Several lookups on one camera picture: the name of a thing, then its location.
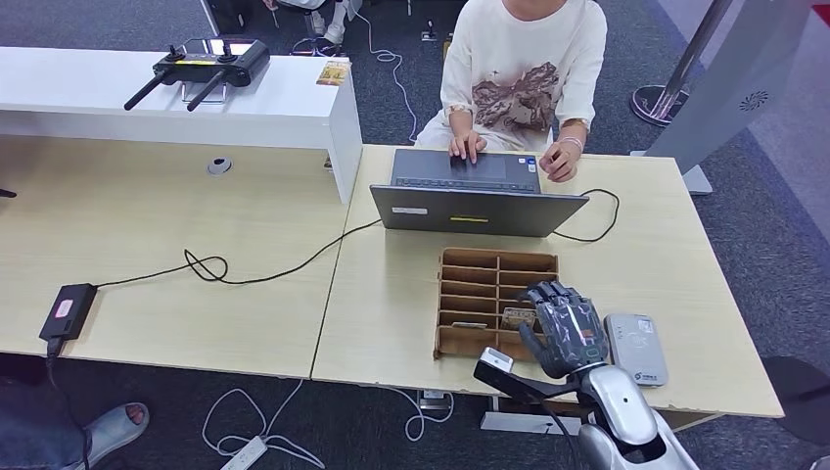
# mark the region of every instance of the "cardboard organizer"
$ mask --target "cardboard organizer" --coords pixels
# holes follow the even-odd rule
[[[555,256],[447,248],[441,254],[438,280],[436,359],[442,354],[478,357],[491,347],[514,359],[533,360],[518,329],[503,324],[504,309],[533,308],[516,298],[532,283],[559,280]],[[544,343],[536,319],[533,331]]]

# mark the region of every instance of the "chair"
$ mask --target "chair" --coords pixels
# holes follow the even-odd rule
[[[317,34],[314,30],[314,22],[311,19],[311,14],[326,6],[328,0],[324,1],[320,6],[311,9],[284,3],[280,0],[277,0],[276,3],[280,6],[280,10],[302,13],[303,19],[305,20],[305,33],[307,37],[298,41],[291,48],[292,56],[335,57],[342,54],[340,44],[332,44]]]

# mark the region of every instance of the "gray laptop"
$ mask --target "gray laptop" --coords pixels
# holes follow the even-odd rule
[[[392,186],[539,194],[534,155],[479,153],[470,159],[446,152],[399,149],[394,153]]]
[[[387,228],[546,237],[588,198],[541,194],[535,158],[519,158],[484,154],[462,167],[446,152],[398,150],[392,185],[369,189]]]

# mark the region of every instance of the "laptop touchpad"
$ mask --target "laptop touchpad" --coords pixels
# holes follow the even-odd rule
[[[449,159],[449,166],[453,179],[501,181],[507,177],[505,159],[499,157],[480,155],[475,164],[470,162],[469,157],[466,160],[453,157]]]

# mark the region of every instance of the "yellow sticker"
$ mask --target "yellow sticker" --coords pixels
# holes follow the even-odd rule
[[[318,85],[340,86],[346,81],[349,62],[329,61],[317,78]]]
[[[474,217],[450,217],[450,220],[453,222],[483,222],[488,223],[489,219],[487,218],[474,218]]]
[[[214,61],[176,61],[180,66],[212,66]]]

